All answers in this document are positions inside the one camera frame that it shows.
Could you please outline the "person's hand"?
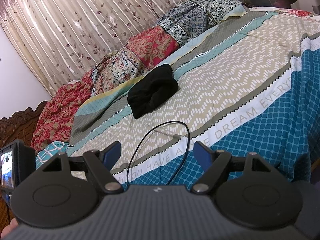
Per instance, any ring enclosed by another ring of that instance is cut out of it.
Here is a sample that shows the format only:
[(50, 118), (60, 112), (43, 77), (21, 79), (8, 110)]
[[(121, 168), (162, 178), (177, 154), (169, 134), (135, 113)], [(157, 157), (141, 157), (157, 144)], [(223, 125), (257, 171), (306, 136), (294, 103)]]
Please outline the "person's hand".
[(14, 229), (18, 227), (18, 222), (16, 218), (12, 219), (9, 225), (7, 225), (1, 233), (1, 239), (4, 239), (9, 233), (11, 233)]

